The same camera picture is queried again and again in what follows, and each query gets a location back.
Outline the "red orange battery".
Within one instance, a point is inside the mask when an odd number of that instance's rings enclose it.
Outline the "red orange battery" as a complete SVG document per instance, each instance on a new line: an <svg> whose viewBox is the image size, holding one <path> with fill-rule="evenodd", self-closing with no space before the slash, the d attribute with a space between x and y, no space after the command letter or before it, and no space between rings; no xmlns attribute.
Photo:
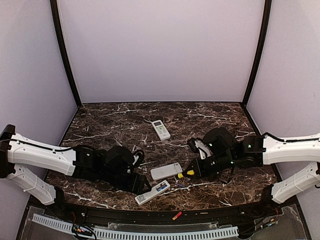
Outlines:
<svg viewBox="0 0 320 240"><path fill-rule="evenodd" d="M180 216L182 215L182 212L178 212L173 218L172 220L175 221L176 219L178 219Z"/></svg>

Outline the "black frame post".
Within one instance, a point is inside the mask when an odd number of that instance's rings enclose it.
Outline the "black frame post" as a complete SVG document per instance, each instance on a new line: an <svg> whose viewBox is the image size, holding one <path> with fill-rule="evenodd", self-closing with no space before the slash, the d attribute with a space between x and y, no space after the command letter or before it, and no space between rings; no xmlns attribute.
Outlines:
<svg viewBox="0 0 320 240"><path fill-rule="evenodd" d="M260 66L260 62L261 62L261 58L264 50L265 40L267 36L271 8L272 8L272 0L265 0L256 51L255 51L248 83L247 83L245 93L241 102L241 106L243 109L247 108L247 105L250 100L251 93L255 84L255 80L257 77L258 69Z"/></svg>
<svg viewBox="0 0 320 240"><path fill-rule="evenodd" d="M63 29L62 29L62 24L61 24L59 9L58 9L58 1L50 0L49 2L50 2L51 15L52 15L53 25L55 29L56 39L57 39L63 67L67 76L68 84L69 84L74 102L77 108L80 108L82 106L82 102L76 86L75 78L72 72L69 56L67 53L67 48L64 40L64 34L63 34Z"/></svg>

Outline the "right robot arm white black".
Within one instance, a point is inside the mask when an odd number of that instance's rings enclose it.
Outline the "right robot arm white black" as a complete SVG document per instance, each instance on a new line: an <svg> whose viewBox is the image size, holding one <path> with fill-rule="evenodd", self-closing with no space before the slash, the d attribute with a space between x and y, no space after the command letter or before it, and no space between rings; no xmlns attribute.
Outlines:
<svg viewBox="0 0 320 240"><path fill-rule="evenodd" d="M201 179L218 176L226 169L247 169L276 163L308 162L299 172L270 184L262 191L255 213L266 217L289 198L320 182L320 135L279 138L270 133L247 136L238 141L226 128L209 131L203 138L191 138L187 144L199 157L193 159L178 178Z"/></svg>

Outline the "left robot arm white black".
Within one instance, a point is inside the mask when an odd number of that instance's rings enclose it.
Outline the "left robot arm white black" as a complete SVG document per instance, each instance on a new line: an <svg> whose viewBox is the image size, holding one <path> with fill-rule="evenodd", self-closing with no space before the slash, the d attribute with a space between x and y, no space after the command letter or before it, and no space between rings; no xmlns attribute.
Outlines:
<svg viewBox="0 0 320 240"><path fill-rule="evenodd" d="M118 190L141 195L152 189L147 177L135 172L144 157L142 150L131 152L118 145L105 150L83 144L59 147L38 142L16 133L12 124L0 134L0 177L14 182L43 205L51 205L60 218L71 213L64 202L64 192L41 180L28 165L76 179L103 181Z"/></svg>

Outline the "black front rail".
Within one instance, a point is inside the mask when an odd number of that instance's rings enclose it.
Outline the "black front rail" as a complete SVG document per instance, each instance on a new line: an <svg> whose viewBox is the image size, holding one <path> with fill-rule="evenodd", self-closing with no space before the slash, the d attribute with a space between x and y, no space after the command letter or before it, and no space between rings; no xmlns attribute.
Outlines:
<svg viewBox="0 0 320 240"><path fill-rule="evenodd" d="M222 225L253 224L255 220L280 216L283 211L279 205L263 205L254 202L238 206L210 208L203 210L141 211L116 210L90 207L72 203L49 205L45 212L62 220L88 225L107 226L111 223L129 225L178 225L218 223Z"/></svg>

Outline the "white remote with label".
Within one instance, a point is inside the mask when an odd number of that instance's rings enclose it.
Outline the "white remote with label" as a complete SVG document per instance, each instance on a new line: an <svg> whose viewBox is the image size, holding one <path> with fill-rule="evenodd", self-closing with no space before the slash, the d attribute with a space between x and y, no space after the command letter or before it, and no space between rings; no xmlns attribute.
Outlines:
<svg viewBox="0 0 320 240"><path fill-rule="evenodd" d="M163 180L159 184L153 186L151 191L143 193L141 195L136 196L134 199L136 203L141 206L145 203L151 201L152 199L156 198L160 194L164 193L165 191L169 190L171 185L167 180Z"/></svg>

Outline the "right black frame post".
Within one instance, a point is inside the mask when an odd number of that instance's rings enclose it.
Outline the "right black frame post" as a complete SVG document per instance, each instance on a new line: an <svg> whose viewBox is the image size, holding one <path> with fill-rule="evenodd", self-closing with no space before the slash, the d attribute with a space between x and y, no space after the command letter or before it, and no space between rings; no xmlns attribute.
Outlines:
<svg viewBox="0 0 320 240"><path fill-rule="evenodd" d="M241 106L243 109L247 108L247 105L250 100L251 93L255 84L255 80L257 77L258 69L260 66L260 62L261 62L261 58L264 50L265 40L267 36L271 8L272 8L272 0L265 0L256 51L255 51L248 83L247 83L245 93L241 102Z"/></svg>

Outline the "left black frame post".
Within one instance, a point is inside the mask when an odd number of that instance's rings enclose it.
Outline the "left black frame post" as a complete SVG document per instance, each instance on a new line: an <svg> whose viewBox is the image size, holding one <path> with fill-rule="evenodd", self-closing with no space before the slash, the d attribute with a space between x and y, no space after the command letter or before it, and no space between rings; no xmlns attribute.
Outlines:
<svg viewBox="0 0 320 240"><path fill-rule="evenodd" d="M63 34L63 29L62 29L62 24L61 24L59 9L58 9L58 1L50 0L49 2L50 2L51 15L52 15L53 25L55 29L56 39L57 39L63 67L67 76L68 84L69 84L74 102L77 108L80 108L82 106L82 102L76 86L75 78L72 72L69 56L67 53L67 48L64 40L64 34Z"/></svg>

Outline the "white remote with buttons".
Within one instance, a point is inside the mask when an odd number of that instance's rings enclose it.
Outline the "white remote with buttons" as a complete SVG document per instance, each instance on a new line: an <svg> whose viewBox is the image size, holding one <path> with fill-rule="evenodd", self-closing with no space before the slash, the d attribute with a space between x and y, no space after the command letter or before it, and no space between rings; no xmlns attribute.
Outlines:
<svg viewBox="0 0 320 240"><path fill-rule="evenodd" d="M171 134L161 120L152 121L151 124L161 141L165 141L171 138Z"/></svg>

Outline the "yellow handled screwdriver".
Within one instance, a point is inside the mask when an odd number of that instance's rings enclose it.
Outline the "yellow handled screwdriver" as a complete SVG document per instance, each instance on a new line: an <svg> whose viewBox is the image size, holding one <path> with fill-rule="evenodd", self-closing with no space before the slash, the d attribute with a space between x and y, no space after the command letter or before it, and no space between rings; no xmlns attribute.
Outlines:
<svg viewBox="0 0 320 240"><path fill-rule="evenodd" d="M181 173L177 174L177 177L179 179L182 179L182 178L193 178L194 176L195 176L195 172L193 170L188 170L188 171L184 171L184 172L181 172Z"/></svg>

